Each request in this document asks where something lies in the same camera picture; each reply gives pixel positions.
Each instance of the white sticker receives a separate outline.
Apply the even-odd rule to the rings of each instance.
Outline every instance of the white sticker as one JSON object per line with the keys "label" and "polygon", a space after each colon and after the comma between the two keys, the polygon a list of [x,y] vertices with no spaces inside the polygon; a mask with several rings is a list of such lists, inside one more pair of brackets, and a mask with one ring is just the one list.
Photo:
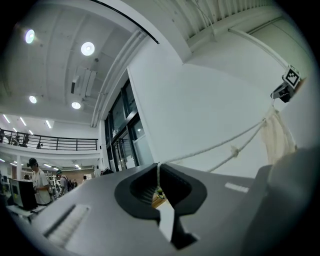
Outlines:
{"label": "white sticker", "polygon": [[249,191],[249,188],[246,186],[240,186],[240,185],[232,184],[230,182],[227,182],[224,186],[228,189],[236,190],[243,193],[247,193]]}

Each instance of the white shirt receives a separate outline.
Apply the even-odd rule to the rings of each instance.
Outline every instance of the white shirt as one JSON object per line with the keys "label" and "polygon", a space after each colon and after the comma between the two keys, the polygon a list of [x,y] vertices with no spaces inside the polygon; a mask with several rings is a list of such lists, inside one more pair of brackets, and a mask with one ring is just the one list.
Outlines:
{"label": "white shirt", "polygon": [[[32,183],[37,188],[49,185],[46,174],[40,168],[37,173],[35,171],[32,172]],[[51,201],[48,190],[38,190],[34,196],[38,205],[46,205]]]}

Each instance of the computer monitor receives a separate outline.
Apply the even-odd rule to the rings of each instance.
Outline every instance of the computer monitor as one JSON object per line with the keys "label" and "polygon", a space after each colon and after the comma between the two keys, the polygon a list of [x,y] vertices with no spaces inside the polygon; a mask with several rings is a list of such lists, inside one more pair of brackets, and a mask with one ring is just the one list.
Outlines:
{"label": "computer monitor", "polygon": [[13,202],[25,210],[36,208],[34,186],[31,181],[17,180],[10,178],[10,190]]}

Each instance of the black rubber part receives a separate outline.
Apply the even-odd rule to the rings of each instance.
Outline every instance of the black rubber part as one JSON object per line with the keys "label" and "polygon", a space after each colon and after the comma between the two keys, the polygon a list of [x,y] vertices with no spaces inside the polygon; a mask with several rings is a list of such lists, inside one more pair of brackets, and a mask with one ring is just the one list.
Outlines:
{"label": "black rubber part", "polygon": [[155,220],[159,224],[160,212],[151,206],[152,190],[157,188],[157,166],[153,163],[132,168],[141,171],[122,180],[114,190],[114,197],[119,206],[131,216]]}
{"label": "black rubber part", "polygon": [[202,182],[167,164],[160,167],[160,186],[177,216],[195,214],[208,195]]}

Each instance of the railing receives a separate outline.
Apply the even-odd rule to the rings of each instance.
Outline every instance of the railing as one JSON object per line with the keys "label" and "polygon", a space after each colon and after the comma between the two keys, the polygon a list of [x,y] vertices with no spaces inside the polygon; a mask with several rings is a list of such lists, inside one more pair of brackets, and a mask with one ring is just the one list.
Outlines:
{"label": "railing", "polygon": [[0,143],[43,150],[98,150],[96,138],[64,138],[30,135],[23,132],[0,129]]}

